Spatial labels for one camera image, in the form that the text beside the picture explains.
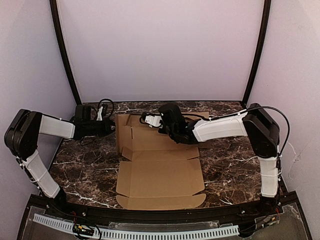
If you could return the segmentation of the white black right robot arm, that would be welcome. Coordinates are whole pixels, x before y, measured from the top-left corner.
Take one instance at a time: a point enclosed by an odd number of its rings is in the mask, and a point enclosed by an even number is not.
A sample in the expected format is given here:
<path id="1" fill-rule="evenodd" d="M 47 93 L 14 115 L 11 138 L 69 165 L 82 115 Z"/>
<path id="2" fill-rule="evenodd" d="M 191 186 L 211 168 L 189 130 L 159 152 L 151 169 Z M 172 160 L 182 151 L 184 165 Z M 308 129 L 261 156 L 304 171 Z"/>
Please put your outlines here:
<path id="1" fill-rule="evenodd" d="M 261 196 L 274 198 L 278 193 L 280 158 L 285 145 L 280 143 L 280 127 L 267 109 L 268 106 L 253 103 L 236 113 L 190 122 L 186 122 L 176 104 L 167 103 L 158 111 L 161 131 L 177 144 L 195 145 L 213 139 L 248 137 L 260 164 Z"/>

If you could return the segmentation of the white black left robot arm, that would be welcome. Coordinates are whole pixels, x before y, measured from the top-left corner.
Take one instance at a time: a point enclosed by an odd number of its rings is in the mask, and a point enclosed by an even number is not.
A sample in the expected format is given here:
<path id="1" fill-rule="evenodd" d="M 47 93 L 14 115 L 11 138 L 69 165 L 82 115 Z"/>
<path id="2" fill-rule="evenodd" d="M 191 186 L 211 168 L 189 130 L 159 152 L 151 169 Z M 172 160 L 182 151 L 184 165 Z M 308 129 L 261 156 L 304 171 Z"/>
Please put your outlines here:
<path id="1" fill-rule="evenodd" d="M 115 131 L 115 122 L 103 115 L 100 108 L 91 118 L 91 107 L 77 105 L 71 120 L 64 120 L 38 111 L 20 109 L 4 135 L 4 143 L 15 156 L 20 168 L 47 198 L 62 204 L 66 193 L 44 165 L 39 151 L 40 135 L 81 140 L 84 137 L 105 137 Z"/>

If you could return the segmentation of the brown cardboard box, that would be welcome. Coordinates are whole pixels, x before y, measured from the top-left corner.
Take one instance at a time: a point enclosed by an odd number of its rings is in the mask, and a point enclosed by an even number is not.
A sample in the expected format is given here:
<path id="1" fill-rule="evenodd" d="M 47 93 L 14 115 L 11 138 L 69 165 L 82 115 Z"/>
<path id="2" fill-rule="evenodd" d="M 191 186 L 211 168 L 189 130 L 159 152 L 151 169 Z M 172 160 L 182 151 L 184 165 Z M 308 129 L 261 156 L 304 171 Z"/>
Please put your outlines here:
<path id="1" fill-rule="evenodd" d="M 118 114 L 116 151 L 120 161 L 116 200 L 127 210 L 162 211 L 199 207 L 206 199 L 199 146 L 177 144 L 168 135 Z"/>

